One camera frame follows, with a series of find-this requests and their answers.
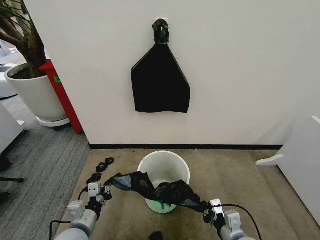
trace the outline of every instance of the black plastic bag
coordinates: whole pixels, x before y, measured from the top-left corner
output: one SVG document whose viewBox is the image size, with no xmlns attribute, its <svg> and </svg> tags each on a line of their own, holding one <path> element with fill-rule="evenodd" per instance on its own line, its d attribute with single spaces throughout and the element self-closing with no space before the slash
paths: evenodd
<svg viewBox="0 0 320 240">
<path fill-rule="evenodd" d="M 163 19 L 153 25 L 154 46 L 131 70 L 135 110 L 187 113 L 190 87 L 169 42 L 169 26 Z"/>
<path fill-rule="evenodd" d="M 148 174 L 137 171 L 126 175 L 118 173 L 104 185 L 114 185 L 120 190 L 137 192 L 144 198 L 161 204 L 187 207 L 199 213 L 208 209 L 208 204 L 205 201 L 201 202 L 200 197 L 182 180 L 164 182 L 154 188 Z"/>
</svg>

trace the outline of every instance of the garbage bag hanging on wall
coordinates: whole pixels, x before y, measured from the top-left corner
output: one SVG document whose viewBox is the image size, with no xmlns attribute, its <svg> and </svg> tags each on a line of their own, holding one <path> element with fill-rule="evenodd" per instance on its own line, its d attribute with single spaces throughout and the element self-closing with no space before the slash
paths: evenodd
<svg viewBox="0 0 320 240">
<path fill-rule="evenodd" d="M 135 110 L 187 113 L 190 87 L 168 46 L 168 23 L 158 19 L 152 27 L 155 44 L 131 70 Z"/>
</svg>

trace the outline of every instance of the white furniture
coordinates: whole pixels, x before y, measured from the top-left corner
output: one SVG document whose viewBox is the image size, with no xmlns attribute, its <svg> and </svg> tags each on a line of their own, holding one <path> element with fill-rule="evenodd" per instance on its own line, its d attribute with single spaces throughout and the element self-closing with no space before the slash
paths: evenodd
<svg viewBox="0 0 320 240">
<path fill-rule="evenodd" d="M 17 91 L 10 85 L 10 83 L 8 83 L 5 78 L 5 72 L 15 66 L 16 64 L 6 64 L 4 66 L 0 66 L 0 99 L 17 95 Z"/>
<path fill-rule="evenodd" d="M 275 156 L 256 164 L 278 165 L 320 225 L 320 119 L 317 116 L 309 117 Z"/>
<path fill-rule="evenodd" d="M 16 121 L 0 103 L 0 154 L 25 128 L 25 122 Z"/>
</svg>

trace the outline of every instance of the white trash can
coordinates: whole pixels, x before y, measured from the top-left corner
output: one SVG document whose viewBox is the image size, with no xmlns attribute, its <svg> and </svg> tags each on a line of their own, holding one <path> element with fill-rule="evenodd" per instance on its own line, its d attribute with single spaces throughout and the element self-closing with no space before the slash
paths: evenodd
<svg viewBox="0 0 320 240">
<path fill-rule="evenodd" d="M 161 183 L 173 183 L 183 180 L 189 185 L 190 170 L 182 157 L 170 151 L 155 151 L 146 156 L 139 164 L 138 172 L 148 173 L 153 186 L 157 188 Z M 166 214 L 175 209 L 176 205 L 161 205 L 157 201 L 146 199 L 148 207 L 156 213 Z"/>
</svg>

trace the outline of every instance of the potted plant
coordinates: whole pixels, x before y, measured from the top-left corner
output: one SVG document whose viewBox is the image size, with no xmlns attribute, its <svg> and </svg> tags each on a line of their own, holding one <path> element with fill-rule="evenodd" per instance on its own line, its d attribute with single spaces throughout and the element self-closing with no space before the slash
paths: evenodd
<svg viewBox="0 0 320 240">
<path fill-rule="evenodd" d="M 22 0 L 0 0 L 0 39 L 16 46 L 26 60 L 4 76 L 38 121 L 46 126 L 67 119 L 48 77 L 39 69 L 47 61 L 45 47 Z"/>
</svg>

